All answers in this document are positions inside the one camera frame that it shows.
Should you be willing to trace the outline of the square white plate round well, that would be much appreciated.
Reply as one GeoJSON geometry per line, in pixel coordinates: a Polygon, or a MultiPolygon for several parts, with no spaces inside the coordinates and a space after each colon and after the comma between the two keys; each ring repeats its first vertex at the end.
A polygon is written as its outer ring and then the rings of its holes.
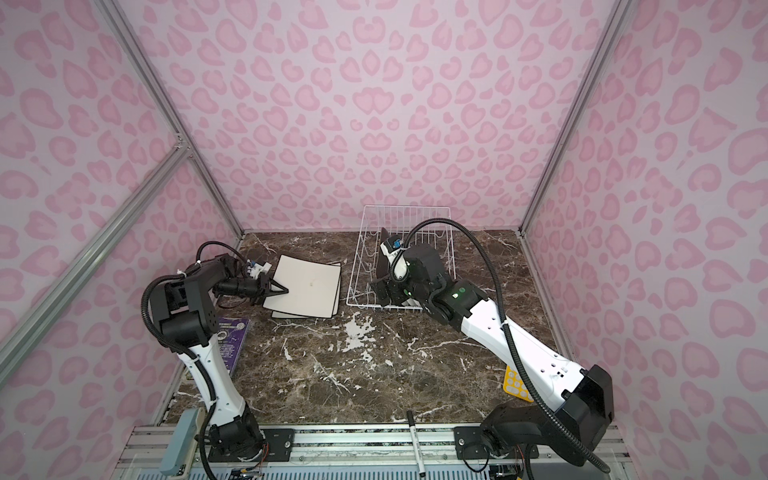
{"type": "Polygon", "coordinates": [[[289,293],[267,297],[263,306],[297,315],[330,317],[340,275],[338,266],[282,255],[273,279],[287,287],[289,293]]]}

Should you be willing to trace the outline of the dark brown square plate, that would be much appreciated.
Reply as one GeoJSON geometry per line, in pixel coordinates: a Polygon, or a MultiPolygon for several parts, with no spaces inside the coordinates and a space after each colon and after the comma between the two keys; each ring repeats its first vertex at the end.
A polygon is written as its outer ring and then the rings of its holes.
{"type": "Polygon", "coordinates": [[[389,237],[390,234],[388,230],[386,228],[381,228],[381,243],[379,244],[377,250],[375,275],[373,280],[370,282],[370,286],[376,296],[376,302],[379,306],[387,306],[390,304],[390,296],[387,289],[390,263],[387,257],[388,250],[384,245],[384,241],[386,241],[389,237]]]}

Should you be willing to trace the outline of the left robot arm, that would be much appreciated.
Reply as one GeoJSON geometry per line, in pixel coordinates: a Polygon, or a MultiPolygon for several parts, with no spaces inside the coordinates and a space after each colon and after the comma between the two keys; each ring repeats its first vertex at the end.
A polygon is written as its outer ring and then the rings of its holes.
{"type": "Polygon", "coordinates": [[[197,439],[205,463],[279,459],[286,447],[282,437],[259,426],[234,386],[219,346],[218,297],[260,304],[288,292],[271,273],[252,275],[251,267],[239,253],[197,258],[184,270],[152,280],[141,297],[146,329],[178,356],[201,395],[205,417],[197,439]]]}

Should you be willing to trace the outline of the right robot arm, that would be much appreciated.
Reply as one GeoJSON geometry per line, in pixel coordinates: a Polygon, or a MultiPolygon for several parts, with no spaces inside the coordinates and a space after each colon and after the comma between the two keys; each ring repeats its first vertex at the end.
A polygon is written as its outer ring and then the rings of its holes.
{"type": "Polygon", "coordinates": [[[417,303],[501,359],[522,382],[531,405],[500,404],[480,425],[489,455],[544,445],[572,465],[590,463],[609,473],[595,452],[614,419],[613,381],[604,368],[585,368],[556,353],[504,316],[482,289],[452,278],[428,244],[405,247],[398,236],[387,239],[378,248],[376,275],[381,305],[417,303]]]}

